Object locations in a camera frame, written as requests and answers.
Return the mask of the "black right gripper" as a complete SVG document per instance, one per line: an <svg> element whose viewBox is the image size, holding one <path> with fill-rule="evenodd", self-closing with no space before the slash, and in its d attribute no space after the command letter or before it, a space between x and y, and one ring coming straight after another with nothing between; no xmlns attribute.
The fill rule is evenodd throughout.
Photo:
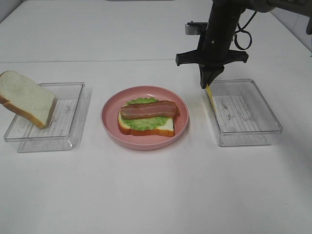
<svg viewBox="0 0 312 234"><path fill-rule="evenodd" d="M225 64L244 63L248 54L230 50L239 18L245 8L235 1L214 0L206 31L200 35L197 49L177 54L175 61L181 64L199 64L200 86L205 89L224 71Z"/></svg>

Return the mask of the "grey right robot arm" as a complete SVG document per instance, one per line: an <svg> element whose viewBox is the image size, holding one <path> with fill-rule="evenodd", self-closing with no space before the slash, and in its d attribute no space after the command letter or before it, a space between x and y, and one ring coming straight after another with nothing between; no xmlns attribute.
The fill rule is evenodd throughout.
<svg viewBox="0 0 312 234"><path fill-rule="evenodd" d="M312 16L310 0L214 0L207 23L189 22L192 32L200 35L195 50L177 54L175 62L198 64L200 85L210 85L224 71L228 63L247 62L248 54L244 49L231 50L230 45L237 32L243 31L238 25L241 14L246 10L267 13L274 8L281 8L307 17Z"/></svg>

